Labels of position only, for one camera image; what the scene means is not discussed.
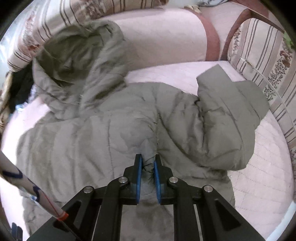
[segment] silver bolt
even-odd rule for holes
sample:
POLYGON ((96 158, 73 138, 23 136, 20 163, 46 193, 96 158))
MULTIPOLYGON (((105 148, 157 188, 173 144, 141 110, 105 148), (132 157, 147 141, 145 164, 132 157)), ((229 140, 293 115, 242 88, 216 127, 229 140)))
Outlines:
POLYGON ((211 192, 211 191, 213 191, 213 188, 212 188, 212 186, 210 186, 210 185, 206 185, 206 186, 204 187, 204 190, 205 190, 206 192, 211 192))
POLYGON ((91 193, 92 190, 93 190, 93 187, 91 187, 91 186, 86 186, 86 187, 83 189, 83 191, 84 191, 85 193, 91 193))
POLYGON ((127 179, 127 177, 120 177, 120 178, 118 179, 118 181, 119 181, 120 183, 126 183, 126 182, 128 181, 128 179, 127 179))
POLYGON ((171 183, 176 183, 178 181, 178 178, 177 177, 170 177, 169 181, 171 183))

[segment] striped cushion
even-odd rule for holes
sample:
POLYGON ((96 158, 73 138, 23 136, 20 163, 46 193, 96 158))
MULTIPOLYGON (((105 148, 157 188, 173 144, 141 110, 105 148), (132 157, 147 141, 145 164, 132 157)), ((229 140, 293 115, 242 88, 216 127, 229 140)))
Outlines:
POLYGON ((266 95, 286 138, 296 177, 295 51, 287 48, 282 32, 251 18, 236 31, 227 57, 245 79, 254 81, 266 95))

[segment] mattress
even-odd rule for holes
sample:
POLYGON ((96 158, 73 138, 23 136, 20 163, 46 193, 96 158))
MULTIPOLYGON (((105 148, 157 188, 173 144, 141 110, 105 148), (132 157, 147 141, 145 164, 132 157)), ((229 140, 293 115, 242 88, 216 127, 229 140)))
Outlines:
MULTIPOLYGON (((232 81, 245 80, 227 61, 188 62, 129 72, 127 82, 163 82, 196 95, 196 76, 219 64, 232 81)), ((14 113, 2 138, 2 151, 15 164, 19 137, 49 111, 37 98, 21 113, 14 113)), ((264 237, 280 224, 293 195, 291 159, 283 133, 269 111, 255 132, 255 150, 247 167, 229 172, 236 210, 264 237)), ((2 205, 9 223, 16 222, 28 237, 16 188, 0 179, 2 205)))

